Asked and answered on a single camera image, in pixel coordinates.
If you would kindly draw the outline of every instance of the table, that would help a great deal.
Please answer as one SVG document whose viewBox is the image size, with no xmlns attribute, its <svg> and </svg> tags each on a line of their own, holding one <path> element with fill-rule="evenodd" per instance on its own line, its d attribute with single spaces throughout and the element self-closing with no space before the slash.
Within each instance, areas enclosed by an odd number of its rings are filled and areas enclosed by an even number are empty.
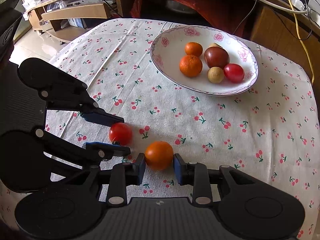
<svg viewBox="0 0 320 240">
<path fill-rule="evenodd" d="M 132 126 L 132 154 L 114 157 L 102 163 L 102 169 L 132 162 L 153 141 L 167 141 L 185 162 L 201 162 L 210 169 L 228 164 L 298 198 L 306 211 L 298 238 L 311 239 L 319 206 L 320 131 L 304 70 L 240 39 L 259 66 L 258 80 L 249 91 L 211 97 L 187 90 L 158 73 L 149 55 L 153 39 L 177 25 L 110 20 L 68 44 L 50 61 L 84 81 L 100 107 Z M 46 129 L 79 146 L 109 143 L 108 127 L 88 123 L 77 112 L 48 111 Z M 103 187 L 100 200 L 106 192 Z M 191 197 L 192 187 L 179 186 L 172 168 L 154 172 L 146 167 L 143 183 L 127 187 L 127 192 L 128 199 Z M 212 192 L 213 199 L 219 200 L 215 185 Z"/>
</svg>

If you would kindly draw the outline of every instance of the plate rim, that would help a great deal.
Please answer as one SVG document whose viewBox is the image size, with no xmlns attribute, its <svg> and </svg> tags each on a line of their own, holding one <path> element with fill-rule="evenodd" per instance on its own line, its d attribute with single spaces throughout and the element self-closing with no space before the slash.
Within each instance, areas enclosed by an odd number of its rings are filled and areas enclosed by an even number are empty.
<svg viewBox="0 0 320 240">
<path fill-rule="evenodd" d="M 233 93 L 232 92 L 225 92 L 225 93 L 219 93 L 219 92 L 209 92 L 209 91 L 204 91 L 204 90 L 199 90 L 199 89 L 195 89 L 195 88 L 192 88 L 192 87 L 189 87 L 187 85 L 182 85 L 182 84 L 179 84 L 178 82 L 172 80 L 167 74 L 163 73 L 162 69 L 159 68 L 157 65 L 156 65 L 156 60 L 154 59 L 154 50 L 155 50 L 155 47 L 156 47 L 156 44 L 158 43 L 161 35 L 163 35 L 164 33 L 170 33 L 174 30 L 177 30 L 177 29 L 184 29 L 184 28 L 188 28 L 188 27 L 198 27 L 200 29 L 208 29 L 208 30 L 212 30 L 212 31 L 218 31 L 218 32 L 221 32 L 221 33 L 225 33 L 229 38 L 235 40 L 235 41 L 238 41 L 243 47 L 245 47 L 246 49 L 248 49 L 249 51 L 249 54 L 251 55 L 252 57 L 252 60 L 253 60 L 253 65 L 254 65 L 254 69 L 255 69 L 255 74 L 256 74 L 256 77 L 250 82 L 249 85 L 247 86 L 244 86 L 243 88 L 241 89 L 238 89 L 238 90 L 235 90 Z M 158 36 L 153 40 L 152 44 L 151 44 L 151 47 L 150 47 L 150 57 L 151 57 L 151 61 L 153 63 L 153 65 L 155 66 L 155 68 L 164 76 L 166 77 L 167 79 L 169 79 L 170 81 L 172 81 L 174 84 L 177 84 L 181 87 L 184 87 L 186 89 L 189 89 L 189 90 L 192 90 L 192 91 L 195 91 L 195 92 L 199 92 L 199 93 L 202 93 L 202 94 L 206 94 L 206 95 L 211 95 L 211 96 L 234 96 L 234 95 L 238 95 L 238 94 L 241 94 L 247 90 L 249 90 L 254 84 L 255 82 L 257 81 L 258 79 L 258 76 L 259 76 L 259 68 L 258 68 L 258 63 L 257 63 L 257 59 L 256 57 L 254 56 L 254 54 L 252 53 L 251 49 L 245 45 L 241 40 L 239 40 L 236 36 L 233 36 L 229 33 L 226 33 L 224 31 L 221 31 L 219 29 L 216 29 L 216 28 L 213 28 L 213 27 L 207 27 L 207 26 L 200 26 L 200 25 L 182 25 L 182 26 L 177 26 L 177 27 L 173 27 L 173 28 L 170 28 L 164 32 L 161 32 L 158 34 Z"/>
</svg>

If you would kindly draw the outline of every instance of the tangerine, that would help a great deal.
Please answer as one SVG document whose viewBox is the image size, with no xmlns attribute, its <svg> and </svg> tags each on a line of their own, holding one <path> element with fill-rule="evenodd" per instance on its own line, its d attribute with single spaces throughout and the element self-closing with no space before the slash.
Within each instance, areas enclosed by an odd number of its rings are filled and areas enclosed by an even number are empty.
<svg viewBox="0 0 320 240">
<path fill-rule="evenodd" d="M 180 60 L 180 71 L 187 77 L 196 77 L 202 71 L 202 61 L 194 55 L 186 55 Z"/>
<path fill-rule="evenodd" d="M 167 142 L 155 141 L 145 150 L 145 160 L 152 170 L 164 170 L 173 160 L 173 149 Z"/>
<path fill-rule="evenodd" d="M 184 47 L 184 51 L 187 55 L 194 55 L 200 57 L 200 55 L 203 52 L 203 48 L 199 43 L 188 42 Z"/>
</svg>

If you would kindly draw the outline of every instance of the red tomato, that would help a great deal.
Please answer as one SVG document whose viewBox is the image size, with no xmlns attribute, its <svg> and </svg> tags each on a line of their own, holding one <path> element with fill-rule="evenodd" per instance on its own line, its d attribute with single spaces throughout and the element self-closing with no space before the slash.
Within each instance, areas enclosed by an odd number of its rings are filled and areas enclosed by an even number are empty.
<svg viewBox="0 0 320 240">
<path fill-rule="evenodd" d="M 132 139 L 132 130 L 129 125 L 117 122 L 109 130 L 109 139 L 112 144 L 127 145 Z"/>
<path fill-rule="evenodd" d="M 224 75 L 233 83 L 239 83 L 244 78 L 243 68 L 234 63 L 227 64 L 223 69 Z"/>
</svg>

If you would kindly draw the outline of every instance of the yellow cable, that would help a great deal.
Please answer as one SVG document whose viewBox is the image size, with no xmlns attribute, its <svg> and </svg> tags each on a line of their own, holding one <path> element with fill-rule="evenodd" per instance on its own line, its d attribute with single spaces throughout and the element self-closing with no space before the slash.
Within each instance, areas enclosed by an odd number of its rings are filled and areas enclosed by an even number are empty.
<svg viewBox="0 0 320 240">
<path fill-rule="evenodd" d="M 290 1 L 290 0 L 288 0 L 288 1 L 289 1 L 289 4 L 290 4 L 291 9 L 294 11 L 294 8 L 293 8 L 293 6 L 292 6 L 291 1 Z M 314 82 L 314 80 L 315 80 L 315 74 L 314 74 L 314 72 L 313 72 L 313 67 L 312 67 L 312 63 L 311 63 L 311 60 L 310 60 L 310 56 L 309 56 L 309 53 L 308 53 L 308 50 L 307 50 L 306 46 L 304 45 L 303 41 L 301 41 L 301 38 L 300 38 L 300 32 L 299 32 L 299 25 L 298 25 L 297 16 L 296 16 L 296 14 L 293 14 L 293 16 L 294 16 L 294 19 L 295 19 L 295 21 L 296 21 L 296 28 L 297 28 L 298 38 L 300 39 L 300 42 L 301 42 L 301 44 L 302 44 L 302 47 L 304 48 L 304 50 L 305 50 L 305 52 L 306 52 L 306 54 L 307 54 L 307 57 L 308 57 L 309 65 L 310 65 L 311 72 L 312 72 L 311 85 L 313 85 L 313 82 Z"/>
</svg>

